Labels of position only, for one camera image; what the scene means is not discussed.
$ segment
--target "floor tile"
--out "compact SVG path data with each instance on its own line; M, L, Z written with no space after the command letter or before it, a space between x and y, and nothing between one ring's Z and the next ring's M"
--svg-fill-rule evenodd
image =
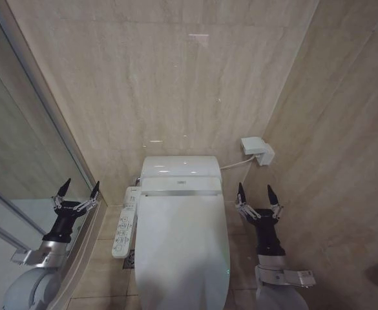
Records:
M223 309L236 310L235 297L233 296L233 291L231 289L227 292L226 303Z
M62 310L67 310L69 303L70 303L70 300L62 307Z
M141 310L142 305L138 296L127 296L125 300L125 310Z
M122 207L118 205L107 208L98 239L114 239L121 210Z
M256 290L242 289L233 291L237 310L256 309Z
M256 289L255 258L245 234L229 236L232 289Z
M245 234L246 230L243 225L240 214L235 209L235 203L225 203L227 233L228 234Z
M124 310L125 297L71 298L68 310Z
M127 288L127 295L138 295L137 284L136 284L136 272L131 269L129 286Z
M111 248L112 240L97 240L73 297L126 295L130 269L123 269L123 260L112 257Z

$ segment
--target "toilet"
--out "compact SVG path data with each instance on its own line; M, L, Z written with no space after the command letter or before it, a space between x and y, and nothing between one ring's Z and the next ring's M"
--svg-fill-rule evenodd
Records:
M140 182L134 268L143 309L223 309L230 257L216 158L147 157Z

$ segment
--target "bidet control panel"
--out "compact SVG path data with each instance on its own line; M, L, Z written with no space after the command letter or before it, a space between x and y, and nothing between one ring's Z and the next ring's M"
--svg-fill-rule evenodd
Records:
M123 210L118 221L112 257L125 258L130 252L132 234L136 226L137 204L140 199L140 187L128 187L123 200Z

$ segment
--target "white electrical box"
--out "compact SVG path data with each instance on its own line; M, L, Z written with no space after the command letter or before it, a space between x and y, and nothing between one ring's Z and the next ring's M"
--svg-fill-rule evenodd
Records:
M259 165L266 166L272 162L275 152L262 138L242 138L242 146L245 155L256 155Z

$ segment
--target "toilet seat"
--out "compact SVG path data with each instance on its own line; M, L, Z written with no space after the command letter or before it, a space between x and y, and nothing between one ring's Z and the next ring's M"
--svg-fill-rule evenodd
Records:
M143 309L223 309L230 274L223 196L141 196L134 265Z

